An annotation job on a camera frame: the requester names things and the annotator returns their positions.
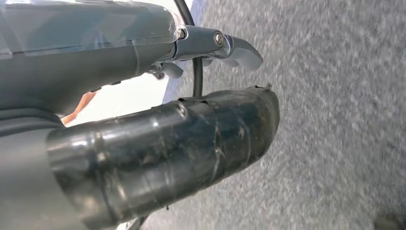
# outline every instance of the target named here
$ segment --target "clear plastic cover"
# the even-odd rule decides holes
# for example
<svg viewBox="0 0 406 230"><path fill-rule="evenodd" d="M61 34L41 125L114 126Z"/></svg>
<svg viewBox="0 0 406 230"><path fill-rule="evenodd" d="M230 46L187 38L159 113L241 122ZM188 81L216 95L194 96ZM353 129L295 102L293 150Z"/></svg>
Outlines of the clear plastic cover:
<svg viewBox="0 0 406 230"><path fill-rule="evenodd" d="M178 39L173 15L164 7L113 0L6 0L0 33L0 59Z"/></svg>

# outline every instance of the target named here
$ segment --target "silver bolt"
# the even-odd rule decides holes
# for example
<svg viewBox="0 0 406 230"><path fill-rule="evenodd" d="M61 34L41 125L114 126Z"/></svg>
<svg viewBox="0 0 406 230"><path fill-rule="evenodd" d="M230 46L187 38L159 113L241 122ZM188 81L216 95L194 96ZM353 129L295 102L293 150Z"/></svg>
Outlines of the silver bolt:
<svg viewBox="0 0 406 230"><path fill-rule="evenodd" d="M223 38L223 34L220 31L215 32L215 34L214 34L214 43L217 46L223 46L224 38Z"/></svg>

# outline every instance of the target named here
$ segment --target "brake lever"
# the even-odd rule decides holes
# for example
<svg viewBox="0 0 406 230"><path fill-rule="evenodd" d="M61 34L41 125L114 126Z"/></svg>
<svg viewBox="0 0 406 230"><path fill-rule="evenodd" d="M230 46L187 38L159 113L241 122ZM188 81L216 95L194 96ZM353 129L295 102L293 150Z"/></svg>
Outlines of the brake lever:
<svg viewBox="0 0 406 230"><path fill-rule="evenodd" d="M220 50L210 54L232 66L242 66L249 70L257 70L263 63L261 54L246 40L223 35L224 45Z"/></svg>
<svg viewBox="0 0 406 230"><path fill-rule="evenodd" d="M257 70L263 63L261 54L246 40L222 34L218 30L183 26L182 36L175 42L170 61L202 57L205 66L219 59L225 64Z"/></svg>

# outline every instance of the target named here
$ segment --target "handlebar grip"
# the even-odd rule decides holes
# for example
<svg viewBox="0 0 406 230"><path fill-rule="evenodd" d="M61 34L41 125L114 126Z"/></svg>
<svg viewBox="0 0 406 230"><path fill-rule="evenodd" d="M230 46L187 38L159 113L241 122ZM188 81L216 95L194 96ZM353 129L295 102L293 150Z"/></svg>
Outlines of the handlebar grip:
<svg viewBox="0 0 406 230"><path fill-rule="evenodd" d="M89 229L142 217L260 159L279 125L264 88L214 92L148 111L56 129L51 169Z"/></svg>

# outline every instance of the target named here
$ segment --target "gray pavement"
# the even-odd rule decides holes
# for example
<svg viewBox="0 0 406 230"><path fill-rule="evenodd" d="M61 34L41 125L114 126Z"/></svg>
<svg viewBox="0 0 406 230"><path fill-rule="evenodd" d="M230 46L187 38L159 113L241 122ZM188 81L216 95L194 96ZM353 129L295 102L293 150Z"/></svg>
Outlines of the gray pavement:
<svg viewBox="0 0 406 230"><path fill-rule="evenodd" d="M269 82L281 124L260 162L146 229L372 229L406 214L406 1L208 0L202 25L265 59L256 72L214 63L204 92ZM191 85L189 68L179 96Z"/></svg>

